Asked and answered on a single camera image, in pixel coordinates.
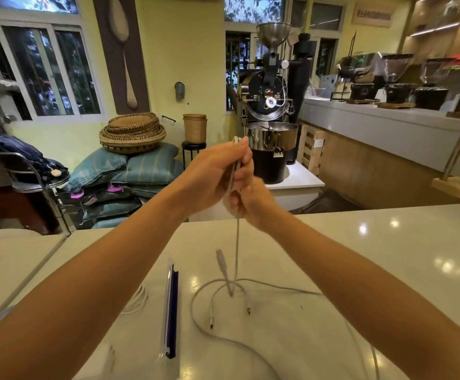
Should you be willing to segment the person's right hand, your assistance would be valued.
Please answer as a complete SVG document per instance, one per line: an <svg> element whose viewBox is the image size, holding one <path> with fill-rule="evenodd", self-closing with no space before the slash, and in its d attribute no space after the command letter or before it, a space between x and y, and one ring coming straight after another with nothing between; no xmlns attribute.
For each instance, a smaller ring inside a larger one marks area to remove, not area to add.
<svg viewBox="0 0 460 380"><path fill-rule="evenodd" d="M256 229L271 235L285 210L278 205L262 179L253 176L248 187L251 188L251 215L244 219Z"/></svg>

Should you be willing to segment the person's left forearm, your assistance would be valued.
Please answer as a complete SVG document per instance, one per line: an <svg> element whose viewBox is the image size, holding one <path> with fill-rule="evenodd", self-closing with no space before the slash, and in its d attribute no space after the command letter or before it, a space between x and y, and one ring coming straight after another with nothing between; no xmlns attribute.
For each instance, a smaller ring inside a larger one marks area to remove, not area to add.
<svg viewBox="0 0 460 380"><path fill-rule="evenodd" d="M56 269L0 322L0 380L71 380L189 216L169 186Z"/></svg>

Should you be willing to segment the steel cooling drum black base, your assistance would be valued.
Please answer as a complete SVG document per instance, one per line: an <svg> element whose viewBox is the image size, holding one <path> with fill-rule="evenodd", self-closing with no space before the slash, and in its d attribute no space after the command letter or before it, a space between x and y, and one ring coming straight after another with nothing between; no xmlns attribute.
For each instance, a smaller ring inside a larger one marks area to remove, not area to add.
<svg viewBox="0 0 460 380"><path fill-rule="evenodd" d="M254 163L254 176L265 184L285 178L288 153L296 146L298 126L280 121L256 121L245 125Z"/></svg>

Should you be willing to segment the black round stool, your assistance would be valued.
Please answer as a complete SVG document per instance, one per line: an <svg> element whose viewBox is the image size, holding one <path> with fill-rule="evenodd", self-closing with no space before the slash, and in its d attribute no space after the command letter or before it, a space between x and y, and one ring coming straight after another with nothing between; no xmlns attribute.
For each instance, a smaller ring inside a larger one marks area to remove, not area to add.
<svg viewBox="0 0 460 380"><path fill-rule="evenodd" d="M181 143L181 148L182 148L182 156L183 156L183 168L186 169L187 167L187 162L186 162L186 152L190 153L190 160L194 160L194 153L199 154L200 151L206 149L207 143L193 143L189 141L183 141Z"/></svg>

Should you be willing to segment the white platform block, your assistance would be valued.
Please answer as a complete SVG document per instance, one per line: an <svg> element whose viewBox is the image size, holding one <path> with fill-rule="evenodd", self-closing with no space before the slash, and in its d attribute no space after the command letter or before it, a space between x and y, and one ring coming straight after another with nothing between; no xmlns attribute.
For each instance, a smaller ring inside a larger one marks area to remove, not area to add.
<svg viewBox="0 0 460 380"><path fill-rule="evenodd" d="M295 162L288 165L285 178L278 184L267 184L279 206L285 210L295 210L303 207L316 199L325 184L322 180L309 172L302 164ZM211 208L198 212L189 217L189 222L215 221L233 219L223 202L219 202Z"/></svg>

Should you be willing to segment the black coffee roaster machine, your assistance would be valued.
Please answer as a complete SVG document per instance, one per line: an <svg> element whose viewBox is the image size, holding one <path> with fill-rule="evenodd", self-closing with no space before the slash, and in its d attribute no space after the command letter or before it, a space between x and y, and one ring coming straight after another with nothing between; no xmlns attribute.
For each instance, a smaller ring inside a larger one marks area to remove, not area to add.
<svg viewBox="0 0 460 380"><path fill-rule="evenodd" d="M295 124L310 86L317 42L308 32L280 22L258 24L254 38L266 51L251 69L238 73L241 127L257 121Z"/></svg>

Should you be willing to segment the large flat woven basket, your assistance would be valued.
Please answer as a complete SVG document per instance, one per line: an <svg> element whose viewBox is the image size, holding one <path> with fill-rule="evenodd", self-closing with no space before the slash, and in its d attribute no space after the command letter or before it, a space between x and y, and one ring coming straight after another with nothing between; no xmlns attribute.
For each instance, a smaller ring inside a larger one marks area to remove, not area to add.
<svg viewBox="0 0 460 380"><path fill-rule="evenodd" d="M99 132L100 145L108 152L115 154L138 154L156 149L166 137L166 129L159 125L154 131L142 134L111 134L107 128Z"/></svg>

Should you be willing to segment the small flat woven basket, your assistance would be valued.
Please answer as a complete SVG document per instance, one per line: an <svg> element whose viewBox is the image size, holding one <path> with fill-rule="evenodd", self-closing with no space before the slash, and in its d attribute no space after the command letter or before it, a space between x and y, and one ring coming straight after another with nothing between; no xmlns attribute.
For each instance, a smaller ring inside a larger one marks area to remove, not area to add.
<svg viewBox="0 0 460 380"><path fill-rule="evenodd" d="M119 115L108 121L106 131L117 135L137 135L160 130L159 119L155 113L134 113Z"/></svg>

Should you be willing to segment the dark sack with pink tag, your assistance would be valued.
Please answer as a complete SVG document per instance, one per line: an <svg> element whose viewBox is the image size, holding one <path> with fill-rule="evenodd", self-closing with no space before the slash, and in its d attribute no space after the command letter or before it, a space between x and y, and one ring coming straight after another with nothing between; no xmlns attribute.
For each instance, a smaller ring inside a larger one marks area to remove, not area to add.
<svg viewBox="0 0 460 380"><path fill-rule="evenodd" d="M127 190L98 190L81 198L81 223L126 217L142 207L142 201Z"/></svg>

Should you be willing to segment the grey and wood bar counter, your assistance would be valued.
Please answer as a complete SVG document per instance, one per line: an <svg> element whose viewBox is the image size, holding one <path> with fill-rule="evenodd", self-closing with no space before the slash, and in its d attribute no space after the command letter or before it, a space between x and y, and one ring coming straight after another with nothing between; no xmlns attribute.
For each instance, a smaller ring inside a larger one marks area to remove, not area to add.
<svg viewBox="0 0 460 380"><path fill-rule="evenodd" d="M307 98L299 119L326 134L318 177L364 208L460 204L431 186L460 137L460 118Z"/></svg>

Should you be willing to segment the metal chair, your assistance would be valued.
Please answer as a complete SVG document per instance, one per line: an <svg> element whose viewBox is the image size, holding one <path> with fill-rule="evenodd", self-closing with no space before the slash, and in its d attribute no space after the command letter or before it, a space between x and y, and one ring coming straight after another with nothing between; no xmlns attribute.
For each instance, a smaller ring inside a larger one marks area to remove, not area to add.
<svg viewBox="0 0 460 380"><path fill-rule="evenodd" d="M69 172L57 165L40 166L20 153L0 152L0 221L16 220L38 234L71 234L56 189Z"/></svg>

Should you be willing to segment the white framed sliding window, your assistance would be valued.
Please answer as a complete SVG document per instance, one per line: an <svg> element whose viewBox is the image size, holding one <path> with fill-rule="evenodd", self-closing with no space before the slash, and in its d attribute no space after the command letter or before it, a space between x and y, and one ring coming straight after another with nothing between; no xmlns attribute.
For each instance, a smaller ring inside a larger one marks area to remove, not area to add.
<svg viewBox="0 0 460 380"><path fill-rule="evenodd" d="M104 118L80 25L0 19L0 108L9 123Z"/></svg>

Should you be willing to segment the blue clothing pile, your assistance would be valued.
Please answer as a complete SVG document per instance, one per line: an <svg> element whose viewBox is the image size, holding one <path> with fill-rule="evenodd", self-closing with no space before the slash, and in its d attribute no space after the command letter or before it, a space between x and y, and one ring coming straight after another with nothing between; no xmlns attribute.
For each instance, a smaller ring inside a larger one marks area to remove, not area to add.
<svg viewBox="0 0 460 380"><path fill-rule="evenodd" d="M44 157L36 147L10 135L0 135L0 153L19 153L24 156L45 182L69 177L69 170L54 159Z"/></svg>

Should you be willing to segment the wooden wall sign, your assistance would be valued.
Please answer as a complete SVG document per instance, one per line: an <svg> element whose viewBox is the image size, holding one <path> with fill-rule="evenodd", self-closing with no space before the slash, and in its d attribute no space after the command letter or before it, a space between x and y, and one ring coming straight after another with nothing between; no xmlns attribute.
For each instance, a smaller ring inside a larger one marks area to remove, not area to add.
<svg viewBox="0 0 460 380"><path fill-rule="evenodd" d="M393 5L358 1L354 6L352 24L390 28L395 11Z"/></svg>

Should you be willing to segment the lit wooden wall shelves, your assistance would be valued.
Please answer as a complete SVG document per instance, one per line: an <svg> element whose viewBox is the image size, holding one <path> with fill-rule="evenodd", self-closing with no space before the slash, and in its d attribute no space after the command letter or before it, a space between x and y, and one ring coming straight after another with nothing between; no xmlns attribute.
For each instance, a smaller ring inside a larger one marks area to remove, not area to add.
<svg viewBox="0 0 460 380"><path fill-rule="evenodd" d="M460 57L460 0L413 0L398 52L412 53L414 64Z"/></svg>

